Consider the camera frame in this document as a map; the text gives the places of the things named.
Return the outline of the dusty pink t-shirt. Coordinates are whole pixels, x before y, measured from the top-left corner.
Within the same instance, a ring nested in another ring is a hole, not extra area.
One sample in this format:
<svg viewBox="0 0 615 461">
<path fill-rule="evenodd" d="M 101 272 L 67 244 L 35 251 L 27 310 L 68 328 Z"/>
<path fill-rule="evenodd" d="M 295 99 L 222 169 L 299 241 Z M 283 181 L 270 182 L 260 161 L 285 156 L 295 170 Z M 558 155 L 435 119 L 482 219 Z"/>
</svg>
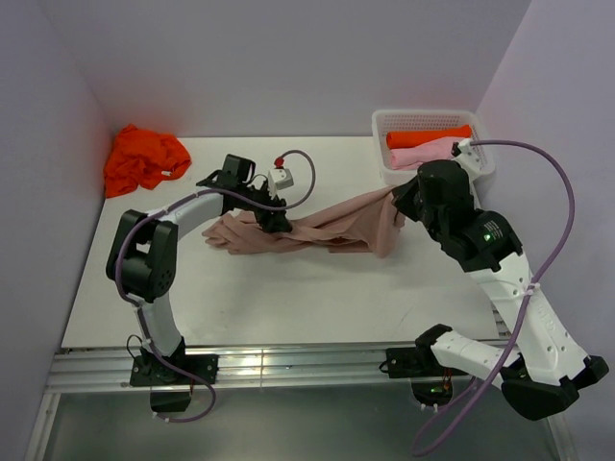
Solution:
<svg viewBox="0 0 615 461">
<path fill-rule="evenodd" d="M 405 216 L 391 186 L 356 196 L 290 222 L 292 231 L 267 233 L 252 212 L 227 213 L 202 232 L 205 242 L 230 255 L 285 254 L 322 247 L 335 254 L 390 256 Z"/>
</svg>

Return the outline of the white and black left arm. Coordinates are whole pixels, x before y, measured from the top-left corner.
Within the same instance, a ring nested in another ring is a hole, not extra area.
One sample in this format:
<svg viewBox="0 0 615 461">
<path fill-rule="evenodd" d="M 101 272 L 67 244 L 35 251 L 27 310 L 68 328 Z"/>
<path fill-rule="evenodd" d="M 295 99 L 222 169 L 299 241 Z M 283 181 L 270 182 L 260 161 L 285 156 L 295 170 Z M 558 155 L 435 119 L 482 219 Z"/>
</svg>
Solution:
<svg viewBox="0 0 615 461">
<path fill-rule="evenodd" d="M 233 210 L 251 212 L 267 232 L 290 231 L 286 201 L 279 188 L 293 184 L 284 157 L 260 186 L 254 185 L 256 164 L 231 154 L 223 166 L 196 183 L 193 193 L 149 212 L 124 212 L 106 266 L 120 298 L 135 308 L 143 335 L 141 354 L 153 362 L 153 373 L 176 383 L 187 371 L 185 340 L 173 316 L 169 291 L 177 272 L 180 240 L 207 221 Z"/>
</svg>

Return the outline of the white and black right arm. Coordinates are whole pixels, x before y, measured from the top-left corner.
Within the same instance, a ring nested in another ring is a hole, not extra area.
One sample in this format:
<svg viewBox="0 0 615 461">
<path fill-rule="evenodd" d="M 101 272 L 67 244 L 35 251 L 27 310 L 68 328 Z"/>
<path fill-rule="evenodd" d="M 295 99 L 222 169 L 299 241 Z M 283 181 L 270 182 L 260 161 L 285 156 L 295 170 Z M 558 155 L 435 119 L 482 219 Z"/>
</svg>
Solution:
<svg viewBox="0 0 615 461">
<path fill-rule="evenodd" d="M 566 410 L 607 374 L 604 359 L 587 353 L 554 313 L 509 222 L 476 207 L 469 174 L 457 162 L 423 164 L 394 189 L 393 204 L 459 264 L 511 333 L 512 348 L 497 349 L 438 324 L 415 340 L 412 365 L 429 375 L 448 368 L 489 382 L 530 421 Z"/>
</svg>

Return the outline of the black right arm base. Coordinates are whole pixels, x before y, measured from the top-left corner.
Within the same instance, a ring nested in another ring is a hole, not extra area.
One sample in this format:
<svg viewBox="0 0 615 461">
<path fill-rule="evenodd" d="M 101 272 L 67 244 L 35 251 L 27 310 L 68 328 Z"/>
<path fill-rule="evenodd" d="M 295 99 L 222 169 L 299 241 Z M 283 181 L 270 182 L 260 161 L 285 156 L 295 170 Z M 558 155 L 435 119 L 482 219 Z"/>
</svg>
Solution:
<svg viewBox="0 0 615 461">
<path fill-rule="evenodd" d="M 454 397 L 453 378 L 465 376 L 460 370 L 443 367 L 416 347 L 389 348 L 379 371 L 391 379 L 408 379 L 411 393 L 420 407 L 437 410 Z"/>
</svg>

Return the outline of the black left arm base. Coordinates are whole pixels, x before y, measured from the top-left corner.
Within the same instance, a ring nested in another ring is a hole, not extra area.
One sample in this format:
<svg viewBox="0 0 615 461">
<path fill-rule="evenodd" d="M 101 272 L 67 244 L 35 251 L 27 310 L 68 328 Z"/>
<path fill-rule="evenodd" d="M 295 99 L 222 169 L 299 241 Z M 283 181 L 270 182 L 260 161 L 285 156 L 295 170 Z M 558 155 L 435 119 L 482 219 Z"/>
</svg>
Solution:
<svg viewBox="0 0 615 461">
<path fill-rule="evenodd" d="M 138 348 L 138 354 L 130 347 L 127 351 L 133 360 L 129 386 L 150 389 L 150 408 L 156 417 L 173 423 L 187 423 L 197 421 L 213 410 L 217 401 L 213 385 L 218 372 L 218 354 L 188 354 L 184 342 L 162 359 L 144 346 Z M 198 386 L 209 391 L 208 405 L 194 416 L 181 416 L 192 403 Z"/>
</svg>

